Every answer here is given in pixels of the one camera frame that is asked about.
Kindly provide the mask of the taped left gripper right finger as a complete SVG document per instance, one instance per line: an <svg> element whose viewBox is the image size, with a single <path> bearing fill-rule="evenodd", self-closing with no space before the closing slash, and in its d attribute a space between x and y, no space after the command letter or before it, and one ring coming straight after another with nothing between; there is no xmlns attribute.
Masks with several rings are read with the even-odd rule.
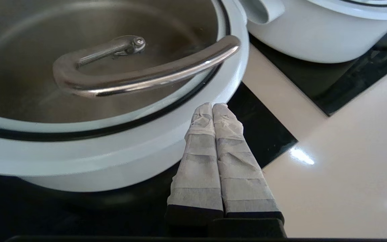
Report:
<svg viewBox="0 0 387 242"><path fill-rule="evenodd" d="M222 199L227 218L273 218L284 222L243 125L224 103L213 106Z"/></svg>

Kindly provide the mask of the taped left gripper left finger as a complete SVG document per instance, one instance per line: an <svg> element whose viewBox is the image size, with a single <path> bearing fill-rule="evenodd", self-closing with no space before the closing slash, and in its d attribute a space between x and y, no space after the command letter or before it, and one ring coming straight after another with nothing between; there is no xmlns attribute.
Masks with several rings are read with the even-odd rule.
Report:
<svg viewBox="0 0 387 242"><path fill-rule="evenodd" d="M165 221L172 229L202 230L224 217L212 104L198 106L170 186Z"/></svg>

